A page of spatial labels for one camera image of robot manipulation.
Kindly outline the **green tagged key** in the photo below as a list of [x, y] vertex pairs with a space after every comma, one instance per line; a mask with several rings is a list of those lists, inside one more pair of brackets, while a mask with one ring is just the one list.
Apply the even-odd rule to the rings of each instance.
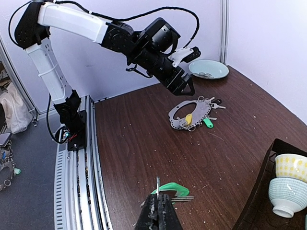
[[151, 194], [157, 193], [169, 195], [172, 204], [189, 202], [194, 199], [194, 196], [190, 195], [190, 191], [188, 188], [175, 182], [159, 185], [157, 189], [151, 192]]
[[213, 121], [217, 120], [216, 117], [206, 117], [203, 119], [203, 122], [205, 123], [205, 125], [208, 127], [208, 128], [213, 128], [214, 127], [214, 124], [213, 124]]

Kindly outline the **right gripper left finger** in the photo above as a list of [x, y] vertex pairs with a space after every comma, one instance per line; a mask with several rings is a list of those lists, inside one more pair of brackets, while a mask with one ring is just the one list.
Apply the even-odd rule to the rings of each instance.
[[135, 225], [135, 230], [158, 229], [158, 201], [156, 194], [150, 194], [142, 205], [140, 216]]

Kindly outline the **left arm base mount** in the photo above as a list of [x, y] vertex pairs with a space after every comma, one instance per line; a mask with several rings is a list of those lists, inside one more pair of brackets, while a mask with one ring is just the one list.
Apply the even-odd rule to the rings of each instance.
[[65, 102], [54, 105], [60, 116], [60, 123], [64, 125], [63, 129], [68, 131], [68, 136], [64, 140], [59, 140], [58, 136], [54, 136], [49, 125], [49, 110], [51, 105], [51, 96], [48, 97], [46, 125], [52, 139], [58, 143], [68, 143], [68, 151], [78, 151], [86, 149], [86, 117], [85, 110], [78, 111], [81, 105], [81, 98], [75, 90], [72, 91], [70, 97], [65, 99]]

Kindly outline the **yellow tagged key bunch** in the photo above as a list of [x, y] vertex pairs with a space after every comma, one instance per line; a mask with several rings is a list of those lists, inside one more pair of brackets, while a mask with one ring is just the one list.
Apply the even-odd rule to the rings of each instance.
[[181, 127], [189, 127], [192, 124], [193, 115], [187, 114], [184, 118], [177, 117]]

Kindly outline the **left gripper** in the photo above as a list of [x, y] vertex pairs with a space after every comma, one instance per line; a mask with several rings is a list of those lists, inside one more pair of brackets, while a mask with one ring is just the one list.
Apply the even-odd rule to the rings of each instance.
[[159, 77], [159, 81], [176, 96], [193, 96], [195, 94], [192, 76], [185, 73], [181, 67], [163, 73]]

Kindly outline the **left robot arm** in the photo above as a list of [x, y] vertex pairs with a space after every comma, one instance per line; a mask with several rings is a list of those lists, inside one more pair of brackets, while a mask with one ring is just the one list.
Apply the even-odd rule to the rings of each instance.
[[[82, 0], [88, 10], [114, 18], [128, 18], [162, 6], [177, 6], [176, 2], [150, 0]], [[64, 76], [80, 96], [94, 100], [123, 94], [157, 84], [156, 79], [127, 72], [126, 58], [101, 47], [87, 38], [50, 28], [50, 41]], [[10, 56], [38, 111], [47, 108], [48, 91], [38, 71], [23, 49], [8, 43]]]

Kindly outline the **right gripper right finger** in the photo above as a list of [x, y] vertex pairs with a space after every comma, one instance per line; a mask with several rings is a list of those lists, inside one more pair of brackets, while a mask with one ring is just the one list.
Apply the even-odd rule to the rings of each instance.
[[167, 194], [158, 196], [158, 229], [159, 230], [183, 230]]

